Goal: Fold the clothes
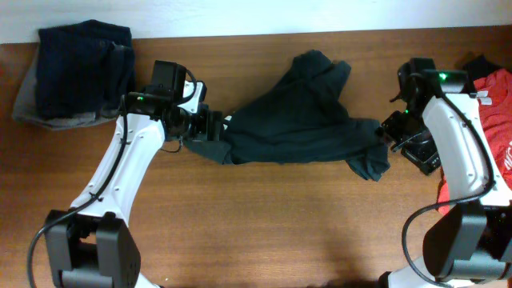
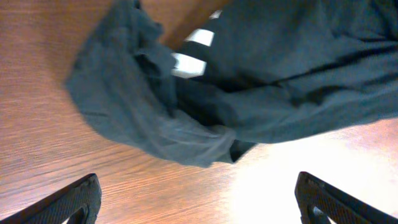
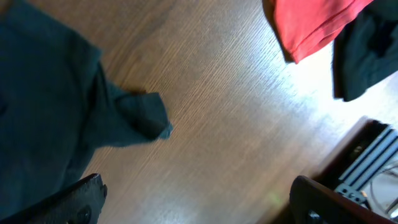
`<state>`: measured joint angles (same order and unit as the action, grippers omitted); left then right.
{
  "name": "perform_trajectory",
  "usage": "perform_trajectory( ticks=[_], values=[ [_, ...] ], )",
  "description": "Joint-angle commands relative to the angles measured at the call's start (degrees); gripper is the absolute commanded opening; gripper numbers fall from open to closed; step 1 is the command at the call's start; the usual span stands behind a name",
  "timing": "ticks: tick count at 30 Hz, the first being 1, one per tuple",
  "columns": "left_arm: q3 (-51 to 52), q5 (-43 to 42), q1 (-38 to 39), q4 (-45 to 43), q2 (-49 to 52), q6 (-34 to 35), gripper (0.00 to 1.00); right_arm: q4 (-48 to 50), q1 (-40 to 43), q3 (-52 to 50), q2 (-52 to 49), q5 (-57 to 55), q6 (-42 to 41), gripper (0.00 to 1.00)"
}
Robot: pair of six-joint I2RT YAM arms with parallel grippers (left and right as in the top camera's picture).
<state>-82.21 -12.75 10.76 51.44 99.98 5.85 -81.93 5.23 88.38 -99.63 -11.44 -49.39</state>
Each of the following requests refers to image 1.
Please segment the dark green t-shirt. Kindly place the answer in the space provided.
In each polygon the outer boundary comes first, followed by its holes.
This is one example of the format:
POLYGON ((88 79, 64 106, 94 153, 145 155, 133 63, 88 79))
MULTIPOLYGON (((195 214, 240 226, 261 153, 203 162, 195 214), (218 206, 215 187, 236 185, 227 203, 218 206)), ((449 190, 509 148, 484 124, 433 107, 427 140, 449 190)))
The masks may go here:
POLYGON ((352 118, 340 103, 350 72, 344 61, 305 52, 273 88, 224 118, 218 140, 184 145, 221 165, 344 161, 377 182, 390 168, 388 148, 379 121, 352 118))

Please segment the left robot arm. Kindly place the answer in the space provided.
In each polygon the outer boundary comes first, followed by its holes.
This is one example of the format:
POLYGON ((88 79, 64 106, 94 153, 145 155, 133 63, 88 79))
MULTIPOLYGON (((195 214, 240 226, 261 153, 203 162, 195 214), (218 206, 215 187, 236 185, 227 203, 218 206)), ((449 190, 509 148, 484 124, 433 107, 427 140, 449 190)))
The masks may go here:
POLYGON ((122 97, 120 115, 99 167, 68 210, 49 212, 44 236, 56 287, 152 287, 129 230, 131 209, 165 142, 219 136, 222 115, 204 104, 206 85, 149 85, 122 97))

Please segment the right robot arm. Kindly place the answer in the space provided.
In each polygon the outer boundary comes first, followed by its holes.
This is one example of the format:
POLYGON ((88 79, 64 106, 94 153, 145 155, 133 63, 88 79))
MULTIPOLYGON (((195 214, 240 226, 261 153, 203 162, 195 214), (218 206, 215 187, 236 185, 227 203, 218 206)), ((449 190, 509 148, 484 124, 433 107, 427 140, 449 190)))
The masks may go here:
POLYGON ((406 103, 379 133, 424 174, 441 167, 444 202, 412 213, 402 228, 406 267, 384 273, 380 287, 469 287, 511 277, 511 190, 487 142, 478 91, 464 70, 439 70, 431 58, 398 69, 406 103))

